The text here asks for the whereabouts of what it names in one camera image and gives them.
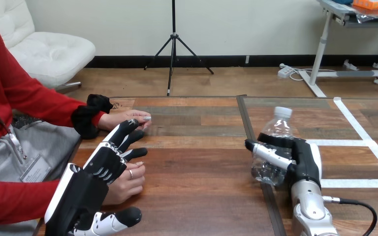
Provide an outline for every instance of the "tripod leg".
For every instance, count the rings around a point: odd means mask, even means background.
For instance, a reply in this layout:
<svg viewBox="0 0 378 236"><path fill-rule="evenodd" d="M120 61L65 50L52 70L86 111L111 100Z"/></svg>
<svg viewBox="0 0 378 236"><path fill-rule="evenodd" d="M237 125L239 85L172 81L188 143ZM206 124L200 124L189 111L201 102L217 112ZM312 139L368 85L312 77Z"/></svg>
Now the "tripod leg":
<svg viewBox="0 0 378 236"><path fill-rule="evenodd" d="M167 44L172 40L172 37L169 38L169 40L163 45L163 47L159 50L159 52L154 56L153 60L148 63L148 65L146 65L146 67L144 67L144 70L146 70L149 65L151 65L155 60L156 58L158 57L158 55L163 51L163 49L167 46Z"/></svg>
<svg viewBox="0 0 378 236"><path fill-rule="evenodd" d="M172 82L172 72L173 72L173 60L175 55L176 39L173 39L172 43L172 57L170 60L170 71L169 71L169 84L167 85L167 96L170 96L170 83Z"/></svg>
<svg viewBox="0 0 378 236"><path fill-rule="evenodd" d="M175 62L177 62L177 56L176 56L176 40L175 40L174 50L175 50L175 52L173 53L173 57L174 57Z"/></svg>
<svg viewBox="0 0 378 236"><path fill-rule="evenodd" d="M205 68L207 68L208 70L209 70L209 72L211 73L211 74L214 74L214 72L209 68L209 67L207 67L206 65L205 65L205 63L203 63L203 61L201 60L201 58L199 58L187 45L186 45L186 43L184 43L180 38L177 38L182 44L183 44L183 46L185 47L185 48L187 48L188 50L189 50L189 52L190 53L192 53L196 58L198 58L198 60L199 60L199 62L201 63L201 65L203 66L203 67L205 67Z"/></svg>

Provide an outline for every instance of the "black cable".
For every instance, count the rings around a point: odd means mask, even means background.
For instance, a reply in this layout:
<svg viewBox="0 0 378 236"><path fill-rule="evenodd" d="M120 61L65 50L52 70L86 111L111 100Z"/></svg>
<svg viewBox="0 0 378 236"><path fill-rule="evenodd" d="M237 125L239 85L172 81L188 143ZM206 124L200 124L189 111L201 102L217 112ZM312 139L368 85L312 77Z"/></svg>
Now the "black cable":
<svg viewBox="0 0 378 236"><path fill-rule="evenodd" d="M338 204L359 205L359 206L363 206L369 209L373 214L373 220L372 220L372 224L370 225L368 230L363 234L363 236L368 236L373 231L373 229L376 226L376 222L378 221L378 215L376 214L376 211L375 209L373 209L373 207L371 207L369 204L362 203L357 200L344 199L344 198L340 198L340 202Z"/></svg>

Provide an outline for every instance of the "orange box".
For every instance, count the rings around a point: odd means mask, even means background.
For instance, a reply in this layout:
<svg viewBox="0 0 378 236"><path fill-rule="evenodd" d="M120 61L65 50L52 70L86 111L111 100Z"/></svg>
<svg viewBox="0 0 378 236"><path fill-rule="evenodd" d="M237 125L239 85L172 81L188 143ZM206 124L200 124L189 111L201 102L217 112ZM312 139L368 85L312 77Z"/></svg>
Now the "orange box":
<svg viewBox="0 0 378 236"><path fill-rule="evenodd" d="M353 5L376 10L378 9L378 0L354 0Z"/></svg>

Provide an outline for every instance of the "id badge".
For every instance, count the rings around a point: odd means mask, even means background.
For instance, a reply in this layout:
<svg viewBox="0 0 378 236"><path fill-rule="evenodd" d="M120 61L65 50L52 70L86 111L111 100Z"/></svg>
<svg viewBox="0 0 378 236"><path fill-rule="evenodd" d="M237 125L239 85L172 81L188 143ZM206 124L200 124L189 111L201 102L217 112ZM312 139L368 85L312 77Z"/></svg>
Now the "id badge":
<svg viewBox="0 0 378 236"><path fill-rule="evenodd" d="M39 154L27 167L20 179L24 183L42 182L50 173L51 167Z"/></svg>

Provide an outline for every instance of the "black baseboard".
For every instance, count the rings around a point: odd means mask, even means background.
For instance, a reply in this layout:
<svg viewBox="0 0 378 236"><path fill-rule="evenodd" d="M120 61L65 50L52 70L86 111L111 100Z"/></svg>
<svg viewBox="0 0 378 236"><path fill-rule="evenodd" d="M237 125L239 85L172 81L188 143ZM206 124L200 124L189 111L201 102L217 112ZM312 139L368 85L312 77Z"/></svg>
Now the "black baseboard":
<svg viewBox="0 0 378 236"><path fill-rule="evenodd" d="M209 67L274 67L284 63L289 66L312 66L315 55L257 55L250 56L201 56ZM153 56L96 56L87 68L144 68ZM348 59L355 66L372 66L378 55L324 55L321 66L343 65ZM160 56L150 67L169 67L170 56ZM202 67L195 57L180 56L174 67Z"/></svg>

